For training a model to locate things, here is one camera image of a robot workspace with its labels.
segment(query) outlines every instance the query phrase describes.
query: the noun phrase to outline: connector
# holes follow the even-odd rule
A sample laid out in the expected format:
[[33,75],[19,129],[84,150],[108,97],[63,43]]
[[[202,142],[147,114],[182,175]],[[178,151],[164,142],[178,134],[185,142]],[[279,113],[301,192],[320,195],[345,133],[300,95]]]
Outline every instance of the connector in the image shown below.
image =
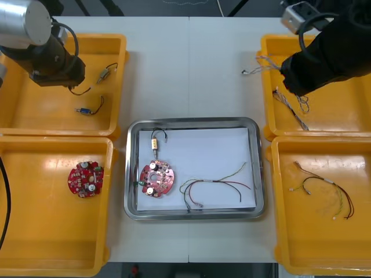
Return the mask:
[[80,114],[85,114],[85,115],[90,115],[92,111],[87,108],[80,108],[80,109],[75,109],[76,112],[79,112]]
[[105,68],[104,70],[102,70],[102,72],[99,75],[99,79],[97,81],[97,84],[99,84],[100,82],[105,80],[110,75],[110,73],[111,73],[111,71],[108,68]]

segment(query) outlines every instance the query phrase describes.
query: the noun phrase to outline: yellow bin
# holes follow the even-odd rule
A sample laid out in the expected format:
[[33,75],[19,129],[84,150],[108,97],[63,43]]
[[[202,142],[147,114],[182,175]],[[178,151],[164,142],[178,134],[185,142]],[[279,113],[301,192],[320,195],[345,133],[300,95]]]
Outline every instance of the yellow bin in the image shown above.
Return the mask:
[[[294,275],[371,275],[371,138],[277,137],[267,149],[275,197],[275,258]],[[330,179],[345,189],[349,205]]]
[[[93,88],[82,96],[75,96],[62,86],[40,87],[11,59],[2,56],[8,73],[0,89],[0,134],[26,136],[96,136],[117,139],[119,108],[123,84],[126,38],[116,34],[78,34],[79,57],[86,64],[85,80],[74,89],[80,93],[91,85]],[[74,40],[69,37],[66,48],[75,52]],[[96,84],[106,66],[111,75]],[[96,110],[101,97],[104,104],[95,115],[82,115],[76,108]]]
[[[12,212],[0,276],[93,276],[108,260],[108,200],[116,154],[107,138],[0,137]],[[101,194],[82,199],[67,177],[84,161],[104,167]],[[0,231],[6,193],[0,178]]]
[[[313,36],[305,39],[308,45]],[[261,52],[278,65],[300,51],[297,36],[266,35],[261,39]],[[371,75],[352,78],[345,82],[326,85],[308,94],[310,111],[305,114],[295,95],[283,84],[283,76],[277,70],[262,72],[264,105],[267,126],[264,135],[268,140],[276,136],[371,136]],[[289,103],[309,127],[304,131],[291,111],[273,98],[272,91],[278,87]]]

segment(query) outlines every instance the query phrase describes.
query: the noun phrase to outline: gray floor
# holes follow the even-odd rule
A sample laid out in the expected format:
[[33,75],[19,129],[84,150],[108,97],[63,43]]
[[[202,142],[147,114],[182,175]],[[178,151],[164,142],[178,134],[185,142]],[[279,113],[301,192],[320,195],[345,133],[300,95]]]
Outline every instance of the gray floor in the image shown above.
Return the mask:
[[[250,0],[236,15],[237,17],[281,17],[281,0]],[[83,16],[74,0],[60,0],[64,5],[63,16]],[[99,0],[82,0],[91,16],[108,16]],[[220,16],[216,0],[114,0],[125,16]],[[198,5],[177,5],[176,3],[200,3]],[[220,0],[224,15],[240,0]]]

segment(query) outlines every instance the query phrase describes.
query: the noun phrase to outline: wire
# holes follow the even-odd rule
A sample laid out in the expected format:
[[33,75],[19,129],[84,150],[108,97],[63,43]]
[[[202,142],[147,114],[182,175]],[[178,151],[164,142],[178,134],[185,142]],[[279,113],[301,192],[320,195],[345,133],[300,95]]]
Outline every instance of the wire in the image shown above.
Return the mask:
[[304,191],[305,191],[308,195],[311,195],[312,193],[311,193],[311,192],[310,192],[310,191],[305,187],[305,185],[304,185],[305,182],[308,181],[308,180],[310,180],[310,179],[312,179],[312,178],[316,178],[316,179],[318,179],[318,180],[325,181],[325,182],[327,182],[327,183],[329,183],[329,184],[334,185],[334,186],[336,187],[336,189],[338,190],[338,193],[339,193],[339,198],[340,198],[340,208],[339,208],[339,211],[338,211],[338,212],[333,216],[333,219],[335,220],[336,217],[341,213],[341,211],[342,211],[342,209],[343,209],[343,196],[342,196],[341,192],[343,192],[343,193],[345,194],[345,196],[347,197],[347,200],[348,200],[348,204],[349,204],[349,213],[348,213],[348,215],[347,215],[346,217],[344,217],[344,218],[345,218],[345,219],[349,219],[349,218],[351,218],[351,217],[354,215],[354,205],[353,205],[353,202],[352,202],[352,200],[351,200],[351,198],[350,198],[348,192],[346,192],[344,188],[342,188],[342,187],[339,186],[337,183],[335,183],[335,182],[333,182],[333,181],[331,181],[331,180],[329,180],[329,179],[327,179],[327,178],[323,178],[323,177],[321,177],[320,175],[317,175],[317,174],[315,174],[315,173],[313,173],[313,172],[310,172],[310,171],[308,171],[308,170],[303,169],[302,166],[299,164],[298,161],[295,161],[294,164],[295,164],[296,166],[298,166],[298,167],[300,168],[301,171],[305,172],[306,174],[313,175],[313,176],[305,178],[304,181],[301,183],[300,186],[298,186],[297,188],[290,188],[290,191],[295,191],[295,190],[297,190],[297,189],[299,189],[299,188],[303,188]]
[[218,3],[218,7],[219,7],[219,11],[220,11],[221,16],[224,17],[224,13],[223,13],[223,10],[221,9],[219,0],[216,0],[216,2]]
[[162,0],[163,3],[165,4],[175,4],[175,5],[178,5],[178,6],[184,6],[184,5],[200,5],[200,4],[206,4],[209,2],[209,0],[206,0],[204,2],[196,2],[196,3],[192,3],[192,2],[185,2],[185,3],[178,3],[178,2],[167,2],[165,0]]
[[300,119],[300,117],[297,115],[297,113],[294,111],[294,109],[292,108],[291,104],[289,103],[288,99],[278,91],[278,88],[276,88],[274,91],[273,91],[273,97],[282,102],[283,104],[285,104],[291,111],[291,113],[294,115],[295,119],[300,123],[301,125],[301,128],[303,130],[309,130],[309,127],[303,122],[302,119]]
[[167,140],[168,139],[168,135],[166,134],[166,132],[163,130],[163,129],[160,129],[160,128],[156,128],[156,129],[154,129],[153,131],[152,131],[152,134],[151,134],[151,139],[153,139],[154,138],[154,136],[153,136],[153,134],[155,133],[155,131],[157,131],[157,130],[160,130],[160,131],[162,131],[163,133],[164,133],[164,135],[165,135],[165,140]]
[[0,249],[1,249],[4,243],[4,240],[5,240],[6,231],[8,230],[8,225],[9,225],[9,220],[10,220],[10,211],[12,210],[12,196],[10,194],[10,185],[9,185],[8,175],[6,173],[2,158],[0,158],[0,169],[1,169],[2,177],[4,179],[4,184],[5,184],[6,204],[7,204],[4,228],[2,230],[2,234],[0,238]]
[[245,165],[246,165],[246,162],[244,162],[243,165],[242,165],[242,166],[241,166],[241,167],[240,167],[236,172],[234,172],[233,174],[228,175],[228,176],[226,176],[226,177],[224,177],[224,178],[221,178],[221,179],[218,180],[218,181],[222,181],[222,180],[225,180],[225,179],[227,179],[227,178],[233,177],[234,175],[237,175],[237,174],[242,170],[242,168],[245,167]]
[[98,107],[98,109],[95,110],[95,112],[90,112],[91,115],[95,115],[99,112],[100,108],[103,106],[104,104],[104,97],[103,96],[100,96],[100,105]]
[[66,72],[69,72],[73,68],[73,66],[75,65],[75,63],[76,63],[76,61],[78,59],[78,56],[79,56],[79,42],[77,40],[77,36],[76,36],[74,30],[72,30],[71,27],[69,27],[69,26],[67,26],[67,25],[65,25],[63,23],[59,23],[57,21],[53,21],[52,22],[52,26],[59,26],[59,27],[66,28],[67,30],[69,30],[69,32],[71,33],[72,37],[74,38],[74,42],[75,42],[75,56],[72,58],[72,62],[70,62],[70,64],[68,65],[68,67],[63,70],[63,72],[66,73]]
[[109,64],[108,66],[106,66],[106,69],[108,69],[109,67],[112,67],[113,65],[116,65],[116,68],[118,67],[118,63],[113,63],[113,64]]
[[85,6],[83,5],[83,3],[81,2],[81,0],[75,0],[76,4],[79,6],[80,10],[82,11],[82,13],[84,14],[84,16],[90,16],[90,13],[88,12],[88,10],[85,8]]
[[295,95],[299,104],[300,104],[300,110],[303,112],[303,113],[309,113],[309,98],[307,96],[301,96],[299,97],[298,95]]
[[312,61],[313,63],[320,63],[321,61],[317,59],[314,55],[312,55],[308,49],[305,46],[304,43],[304,33],[308,30],[308,27],[310,27],[313,23],[320,21],[322,19],[326,19],[328,17],[330,18],[336,18],[339,16],[336,13],[320,13],[316,14],[315,16],[311,17],[310,19],[307,19],[299,28],[299,45],[301,48],[301,51],[303,52],[304,56],[306,56],[307,59]]
[[[266,60],[269,63],[269,65],[262,65],[261,62],[260,62],[261,59]],[[281,70],[281,67],[279,65],[277,65],[275,62],[273,62],[271,60],[271,58],[268,57],[268,56],[265,56],[265,55],[256,56],[255,60],[259,64],[259,67],[253,69],[252,71],[243,70],[241,73],[245,74],[245,75],[251,75],[251,74],[257,74],[259,72],[263,72],[265,70],[270,70],[270,69],[271,70],[274,69],[274,70],[278,70],[278,71]]]
[[65,25],[65,24],[63,24],[63,23],[59,23],[59,22],[57,22],[57,21],[53,21],[53,22],[52,22],[52,25],[53,25],[53,26],[64,27],[64,28],[66,28],[67,30],[69,30],[69,32],[71,33],[71,35],[72,35],[72,37],[74,38],[74,41],[75,41],[75,56],[79,56],[79,42],[78,42],[78,40],[77,40],[77,36],[76,36],[74,30],[72,30],[71,27],[69,27],[69,26],[67,26],[67,25]]
[[88,91],[90,91],[91,89],[93,88],[93,86],[90,86],[88,89],[86,89],[85,91],[83,91],[82,93],[75,93],[72,91],[72,87],[68,87],[68,90],[74,94],[75,96],[82,96],[83,94],[87,93]]
[[[228,176],[226,176],[226,177],[224,177],[224,178],[221,178],[221,179],[219,179],[219,180],[217,180],[217,181],[222,181],[222,180],[225,180],[226,178],[230,178],[230,177],[233,177],[234,175],[237,175],[244,167],[245,167],[245,165],[246,165],[246,162],[244,162],[243,164],[242,164],[242,166],[236,171],[236,172],[234,172],[233,174],[231,174],[231,175],[228,175]],[[182,187],[184,187],[187,183],[189,183],[190,181],[200,181],[201,179],[197,179],[197,178],[193,178],[193,179],[190,179],[190,180],[188,180],[188,181],[186,181],[186,182],[184,182],[181,186],[180,186],[180,188],[179,188],[179,191],[180,191],[180,193],[182,193],[182,194],[186,194],[185,192],[186,191],[182,191],[181,189],[182,189]]]
[[187,191],[187,189],[189,188],[188,190],[188,195],[190,196],[190,199],[192,201],[192,203],[194,203],[196,206],[199,206],[199,207],[203,207],[203,204],[200,204],[200,203],[197,203],[193,200],[192,196],[191,196],[191,189],[192,189],[192,186],[195,185],[196,183],[198,182],[218,182],[218,183],[222,183],[222,184],[226,184],[226,185],[229,185],[230,187],[233,187],[234,189],[237,190],[238,194],[239,194],[239,202],[242,201],[242,195],[241,195],[241,192],[236,188],[234,187],[233,185],[229,184],[228,182],[225,182],[225,181],[205,181],[205,180],[199,180],[199,181],[194,181],[192,182],[191,184],[189,184],[189,186],[185,189],[185,191]]

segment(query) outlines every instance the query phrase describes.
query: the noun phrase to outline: stainless steel tray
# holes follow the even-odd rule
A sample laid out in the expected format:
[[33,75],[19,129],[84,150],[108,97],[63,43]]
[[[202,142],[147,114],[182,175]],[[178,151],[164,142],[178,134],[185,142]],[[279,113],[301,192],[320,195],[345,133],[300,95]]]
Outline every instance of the stainless steel tray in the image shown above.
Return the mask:
[[[159,127],[165,130],[181,129],[231,129],[245,127],[249,130],[251,165],[254,182],[255,208],[225,208],[203,210],[137,210],[139,131],[153,130]],[[153,119],[134,122],[128,131],[126,143],[126,174],[124,206],[127,215],[134,220],[186,220],[186,219],[221,219],[221,218],[256,218],[264,211],[264,178],[261,160],[261,142],[259,127],[249,118],[180,118]]]

